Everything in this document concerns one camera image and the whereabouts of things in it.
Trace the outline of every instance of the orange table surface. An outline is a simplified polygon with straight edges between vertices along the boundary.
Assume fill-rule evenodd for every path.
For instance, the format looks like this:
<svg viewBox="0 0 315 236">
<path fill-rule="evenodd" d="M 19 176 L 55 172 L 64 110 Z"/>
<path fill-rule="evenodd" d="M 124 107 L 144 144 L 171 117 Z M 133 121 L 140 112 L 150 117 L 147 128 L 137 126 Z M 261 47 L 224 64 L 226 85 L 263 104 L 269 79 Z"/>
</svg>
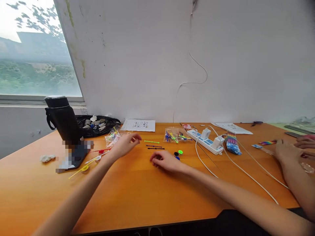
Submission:
<svg viewBox="0 0 315 236">
<path fill-rule="evenodd" d="M 199 132 L 205 127 L 201 123 L 192 123 Z M 252 131 L 253 135 L 237 135 L 245 148 L 277 179 L 283 181 L 281 168 L 274 157 L 251 147 L 261 141 L 285 138 L 294 142 L 294 138 L 284 134 L 284 130 L 261 124 L 237 124 Z M 182 150 L 180 157 L 198 170 L 209 173 L 196 155 L 195 142 L 183 144 L 164 143 L 165 128 L 180 126 L 178 123 L 157 123 L 155 132 L 139 132 L 143 140 L 156 141 L 171 153 Z M 225 131 L 215 127 L 218 134 Z M 216 137 L 211 132 L 210 139 Z M 104 136 L 92 138 L 94 150 L 105 148 Z M 58 132 L 53 132 L 34 143 L 0 160 L 0 221 L 4 226 L 3 235 L 30 235 L 65 200 L 86 175 L 78 173 L 72 179 L 68 177 L 77 170 L 55 173 L 56 161 L 42 164 L 41 155 L 66 155 Z M 73 234 L 101 232 L 152 225 L 164 225 L 215 218 L 223 209 L 231 208 L 214 194 L 193 180 L 155 168 L 149 162 L 154 150 L 147 149 L 141 142 L 128 155 L 120 158 L 110 168 L 92 199 L 73 229 Z M 197 146 L 199 156 L 219 178 L 234 183 L 244 189 L 272 201 L 267 193 L 253 180 L 238 169 L 226 156 L 209 154 L 215 164 Z M 242 155 L 229 154 L 230 157 L 261 183 L 285 208 L 299 207 L 291 192 L 275 182 L 241 148 Z M 85 161 L 97 156 L 97 152 L 87 155 Z"/>
</svg>

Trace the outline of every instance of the green plastic stick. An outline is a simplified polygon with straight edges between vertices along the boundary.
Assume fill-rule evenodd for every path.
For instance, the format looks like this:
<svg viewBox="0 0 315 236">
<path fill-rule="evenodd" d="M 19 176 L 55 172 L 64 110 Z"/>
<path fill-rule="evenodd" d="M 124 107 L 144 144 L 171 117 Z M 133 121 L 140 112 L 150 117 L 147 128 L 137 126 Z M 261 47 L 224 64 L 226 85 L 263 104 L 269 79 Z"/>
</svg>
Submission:
<svg viewBox="0 0 315 236">
<path fill-rule="evenodd" d="M 148 142 L 148 143 L 160 143 L 160 142 L 153 142 L 153 141 L 145 141 L 145 142 Z"/>
</svg>

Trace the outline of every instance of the phone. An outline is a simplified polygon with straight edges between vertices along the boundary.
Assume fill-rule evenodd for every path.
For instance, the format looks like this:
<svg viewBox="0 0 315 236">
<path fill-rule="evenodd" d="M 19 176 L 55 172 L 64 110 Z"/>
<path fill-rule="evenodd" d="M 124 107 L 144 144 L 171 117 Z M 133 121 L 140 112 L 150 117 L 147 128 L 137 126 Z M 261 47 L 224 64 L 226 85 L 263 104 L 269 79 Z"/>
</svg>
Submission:
<svg viewBox="0 0 315 236">
<path fill-rule="evenodd" d="M 299 131 L 299 132 L 302 132 L 302 133 L 306 133 L 306 134 L 315 134 L 315 133 L 313 133 L 311 131 L 300 129 L 300 128 L 296 128 L 294 126 L 285 126 L 285 127 L 289 128 L 289 129 L 293 129 L 293 130 Z"/>
<path fill-rule="evenodd" d="M 302 135 L 297 134 L 297 133 L 293 133 L 293 132 L 285 132 L 285 134 L 288 134 L 288 135 L 293 136 L 293 137 L 295 137 L 295 138 L 300 138 L 300 137 L 302 137 Z"/>
</svg>

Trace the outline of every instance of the white power strip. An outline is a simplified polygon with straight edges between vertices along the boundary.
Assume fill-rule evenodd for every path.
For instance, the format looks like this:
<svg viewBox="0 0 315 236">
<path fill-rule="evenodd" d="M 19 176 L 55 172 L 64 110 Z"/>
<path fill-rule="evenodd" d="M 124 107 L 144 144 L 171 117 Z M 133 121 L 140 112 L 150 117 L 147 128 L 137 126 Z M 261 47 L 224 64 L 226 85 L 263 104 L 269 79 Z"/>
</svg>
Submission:
<svg viewBox="0 0 315 236">
<path fill-rule="evenodd" d="M 207 139 L 202 139 L 202 138 L 201 138 L 201 133 L 198 133 L 197 131 L 195 131 L 195 130 L 193 130 L 193 129 L 188 130 L 187 133 L 188 133 L 188 135 L 189 135 L 192 139 L 194 139 L 195 141 L 196 141 L 196 140 L 198 139 L 198 137 L 199 137 L 198 143 L 200 143 L 202 146 L 204 146 L 206 149 L 208 149 L 208 150 L 209 150 L 210 152 L 212 152 L 213 154 L 215 154 L 215 155 L 218 155 L 218 154 L 222 155 L 223 147 L 219 146 L 217 149 L 213 149 L 213 148 L 211 147 L 211 144 L 213 143 L 213 141 L 210 140 L 210 139 L 208 139 L 208 138 L 207 138 Z"/>
</svg>

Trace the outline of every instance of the person's hand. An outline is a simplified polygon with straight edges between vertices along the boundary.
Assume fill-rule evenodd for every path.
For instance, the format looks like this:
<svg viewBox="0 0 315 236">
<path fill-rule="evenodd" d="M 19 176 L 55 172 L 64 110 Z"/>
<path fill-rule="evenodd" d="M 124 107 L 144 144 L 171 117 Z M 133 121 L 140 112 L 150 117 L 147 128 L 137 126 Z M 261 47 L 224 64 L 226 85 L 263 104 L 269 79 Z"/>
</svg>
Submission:
<svg viewBox="0 0 315 236">
<path fill-rule="evenodd" d="M 315 148 L 315 140 L 307 137 L 300 137 L 297 140 L 297 143 L 294 144 L 297 148 L 305 149 L 305 148 Z"/>
<path fill-rule="evenodd" d="M 281 164 L 299 162 L 299 157 L 303 154 L 303 150 L 294 145 L 280 139 L 276 144 L 276 158 Z"/>
<path fill-rule="evenodd" d="M 123 134 L 117 143 L 112 147 L 110 154 L 116 159 L 121 158 L 131 151 L 142 140 L 141 136 L 137 133 Z"/>
<path fill-rule="evenodd" d="M 168 151 L 155 151 L 152 154 L 150 161 L 152 161 L 154 166 L 162 167 L 163 169 L 170 172 L 180 172 L 185 165 L 181 163 L 178 159 L 176 159 Z"/>
</svg>

